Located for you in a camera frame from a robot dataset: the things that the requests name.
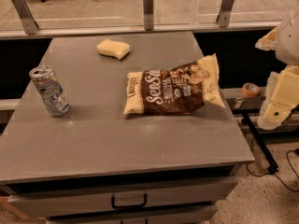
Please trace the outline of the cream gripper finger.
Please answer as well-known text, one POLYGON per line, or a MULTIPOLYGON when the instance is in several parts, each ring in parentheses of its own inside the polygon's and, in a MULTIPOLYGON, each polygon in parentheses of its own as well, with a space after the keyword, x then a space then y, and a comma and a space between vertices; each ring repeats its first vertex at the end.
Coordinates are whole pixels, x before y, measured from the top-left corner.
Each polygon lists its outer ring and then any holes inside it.
POLYGON ((264 35, 256 42, 255 48, 265 50, 265 51, 275 50, 276 42, 277 42, 277 33, 278 33, 278 27, 273 28, 269 33, 264 35))
POLYGON ((298 105, 299 67, 287 65, 280 73, 270 74, 257 124, 264 130, 274 130, 298 105))

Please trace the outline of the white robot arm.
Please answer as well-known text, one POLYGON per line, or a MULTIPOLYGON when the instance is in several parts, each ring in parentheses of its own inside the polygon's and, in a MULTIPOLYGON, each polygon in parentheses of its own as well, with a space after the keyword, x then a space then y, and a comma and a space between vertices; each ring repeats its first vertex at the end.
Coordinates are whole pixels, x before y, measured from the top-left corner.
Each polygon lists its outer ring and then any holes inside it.
POLYGON ((270 73, 257 119, 260 128, 274 130, 299 105, 299 6, 294 7, 279 26, 260 38, 255 47, 273 50, 276 58, 286 64, 280 73, 270 73))

